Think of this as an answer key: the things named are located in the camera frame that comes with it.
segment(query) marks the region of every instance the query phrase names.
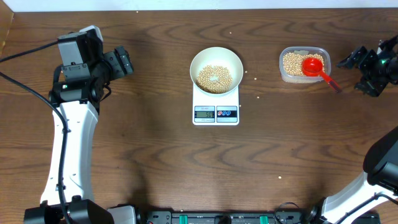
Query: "wooden table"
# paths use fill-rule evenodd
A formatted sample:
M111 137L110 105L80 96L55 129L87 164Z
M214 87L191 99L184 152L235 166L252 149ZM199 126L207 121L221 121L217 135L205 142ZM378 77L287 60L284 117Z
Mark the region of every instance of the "wooden table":
M112 82L93 141L92 184L104 208L309 207L350 183L371 145L398 125L398 88L364 96L353 90L360 72L335 67L339 95L325 83L285 83L279 54L316 46L334 65L358 46L375 49L396 35L397 22L397 9L17 13L3 57L92 24L101 28L105 51L128 49L136 72ZM237 127L192 124L190 62L212 46L233 49L248 71ZM0 69L47 95L61 62L52 47ZM1 79L0 117L0 222L20 223L46 184L52 112ZM391 203L377 211L383 223L396 223Z

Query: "container of beans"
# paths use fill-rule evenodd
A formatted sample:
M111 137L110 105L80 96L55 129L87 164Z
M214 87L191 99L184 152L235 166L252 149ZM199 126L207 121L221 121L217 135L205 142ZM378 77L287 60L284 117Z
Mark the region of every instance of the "container of beans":
M241 83L243 65L234 52L222 47L210 47L192 60L190 74L195 87L203 93L225 96Z
M330 75L330 56L326 50L319 47L288 47L279 56L279 70L283 81L289 83L316 83L322 81L322 77L307 77L301 71L302 62L309 57L320 59L324 72Z

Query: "red spoon handle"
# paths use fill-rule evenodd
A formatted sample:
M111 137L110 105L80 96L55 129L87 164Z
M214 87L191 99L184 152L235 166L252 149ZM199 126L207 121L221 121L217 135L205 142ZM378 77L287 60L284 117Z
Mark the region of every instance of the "red spoon handle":
M325 80L325 82L327 82L329 84L329 86L335 90L336 93L340 93L341 92L341 87L337 84L336 81L334 81L332 78L330 78L330 76L328 76L325 72L321 71L319 73L321 75L321 77Z

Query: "clear plastic container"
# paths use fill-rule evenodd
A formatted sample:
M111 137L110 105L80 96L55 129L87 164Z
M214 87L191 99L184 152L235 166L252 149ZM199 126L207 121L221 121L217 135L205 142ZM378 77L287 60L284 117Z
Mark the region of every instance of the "clear plastic container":
M331 72L330 56L326 50L319 47L288 47L285 50L283 50L279 56L279 70L283 81L289 83L316 83L323 80L322 77L289 75L284 68L284 55L290 52L301 55L307 55L307 54L321 55L323 57L323 63L324 63L323 66L325 67L325 73L327 75L330 75Z

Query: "pile of beans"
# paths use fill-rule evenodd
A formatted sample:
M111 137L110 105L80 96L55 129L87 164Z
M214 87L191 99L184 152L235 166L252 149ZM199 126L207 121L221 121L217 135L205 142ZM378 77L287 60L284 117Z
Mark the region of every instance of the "pile of beans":
M199 72L197 85L208 93L226 93L232 84L229 70L222 66L207 65Z
M306 58L317 58L322 62L323 71L325 71L325 64L323 63L323 57L318 54L300 55L293 52L284 55L284 69L289 75L300 75L305 76L302 71L302 64Z

